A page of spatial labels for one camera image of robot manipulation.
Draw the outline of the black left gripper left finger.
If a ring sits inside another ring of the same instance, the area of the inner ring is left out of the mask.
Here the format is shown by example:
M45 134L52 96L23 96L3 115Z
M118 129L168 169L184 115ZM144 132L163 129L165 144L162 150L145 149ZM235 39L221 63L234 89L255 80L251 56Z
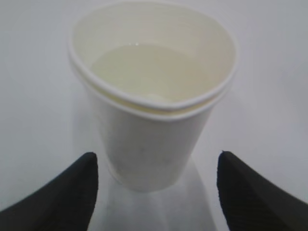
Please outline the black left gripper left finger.
M85 153L60 175L0 213L2 231L86 231L98 194L95 153Z

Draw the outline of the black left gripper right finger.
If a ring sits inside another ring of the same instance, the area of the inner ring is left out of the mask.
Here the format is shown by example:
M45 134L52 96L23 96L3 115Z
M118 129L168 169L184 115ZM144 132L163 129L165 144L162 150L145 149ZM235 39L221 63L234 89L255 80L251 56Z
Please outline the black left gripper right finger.
M306 231L308 205L229 151L218 157L217 189L231 231Z

